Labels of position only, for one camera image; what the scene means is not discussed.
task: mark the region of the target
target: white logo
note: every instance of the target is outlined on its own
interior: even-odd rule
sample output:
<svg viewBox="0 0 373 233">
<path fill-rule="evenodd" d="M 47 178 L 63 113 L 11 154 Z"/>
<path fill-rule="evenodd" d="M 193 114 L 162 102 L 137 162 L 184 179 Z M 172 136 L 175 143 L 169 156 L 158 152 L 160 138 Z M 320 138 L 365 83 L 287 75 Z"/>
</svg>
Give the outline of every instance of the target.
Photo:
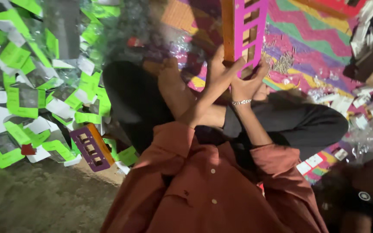
<svg viewBox="0 0 373 233">
<path fill-rule="evenodd" d="M 358 196 L 363 201 L 369 201 L 370 200 L 370 195 L 367 192 L 359 192 Z"/>
</svg>

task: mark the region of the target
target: dirt floor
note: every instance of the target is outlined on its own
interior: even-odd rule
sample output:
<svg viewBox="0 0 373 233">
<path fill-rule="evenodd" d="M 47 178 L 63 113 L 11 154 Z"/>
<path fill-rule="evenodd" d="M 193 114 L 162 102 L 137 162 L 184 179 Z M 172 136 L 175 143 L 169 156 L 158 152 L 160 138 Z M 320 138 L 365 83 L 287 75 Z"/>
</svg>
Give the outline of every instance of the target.
<svg viewBox="0 0 373 233">
<path fill-rule="evenodd" d="M 0 233 L 99 232 L 119 188 L 81 172 L 84 165 L 24 159 L 0 169 Z"/>
</svg>

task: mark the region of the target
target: pile of paper scraps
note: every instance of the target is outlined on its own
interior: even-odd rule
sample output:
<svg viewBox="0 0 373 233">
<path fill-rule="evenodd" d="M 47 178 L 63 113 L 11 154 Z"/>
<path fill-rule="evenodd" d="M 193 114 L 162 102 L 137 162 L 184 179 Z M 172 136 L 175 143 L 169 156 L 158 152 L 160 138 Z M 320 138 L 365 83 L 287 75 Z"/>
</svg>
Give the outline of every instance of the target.
<svg viewBox="0 0 373 233">
<path fill-rule="evenodd" d="M 81 2 L 0 0 L 0 168 L 25 157 L 76 164 L 69 131 L 91 122 L 103 135 L 110 122 L 97 46 L 122 5 Z"/>
</svg>

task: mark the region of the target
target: knee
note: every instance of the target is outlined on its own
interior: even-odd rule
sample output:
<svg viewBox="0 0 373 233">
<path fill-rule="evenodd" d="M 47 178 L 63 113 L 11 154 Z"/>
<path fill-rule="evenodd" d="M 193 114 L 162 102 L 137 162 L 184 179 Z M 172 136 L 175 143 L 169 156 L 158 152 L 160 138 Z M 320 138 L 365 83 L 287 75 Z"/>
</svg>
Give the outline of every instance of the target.
<svg viewBox="0 0 373 233">
<path fill-rule="evenodd" d="M 131 76 L 133 77 L 133 71 L 137 69 L 138 66 L 130 61 L 114 61 L 103 69 L 103 82 L 120 82 Z"/>
<path fill-rule="evenodd" d="M 342 114 L 332 108 L 327 108 L 326 112 L 324 116 L 326 116 L 329 122 L 328 126 L 332 135 L 331 138 L 336 143 L 348 132 L 349 122 Z"/>
</svg>

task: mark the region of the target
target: black pants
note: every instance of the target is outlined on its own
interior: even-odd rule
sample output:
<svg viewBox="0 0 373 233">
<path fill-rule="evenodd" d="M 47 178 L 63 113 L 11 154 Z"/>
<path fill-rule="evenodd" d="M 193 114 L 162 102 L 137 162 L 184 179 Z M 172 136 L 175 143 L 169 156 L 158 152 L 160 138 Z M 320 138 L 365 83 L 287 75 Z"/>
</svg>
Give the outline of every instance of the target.
<svg viewBox="0 0 373 233">
<path fill-rule="evenodd" d="M 153 140 L 153 127 L 174 120 L 156 79 L 131 62 L 114 62 L 104 69 L 103 82 L 113 119 L 120 123 L 141 154 Z M 253 103 L 252 109 L 272 140 L 300 149 L 302 161 L 338 142 L 348 130 L 347 120 L 335 110 L 323 105 L 295 104 L 275 93 L 269 95 L 268 103 Z M 223 133 L 231 139 L 239 164 L 244 168 L 253 167 L 248 153 L 249 139 L 230 107 L 227 107 Z M 196 135 L 202 144 L 223 142 L 210 127 L 197 127 Z"/>
</svg>

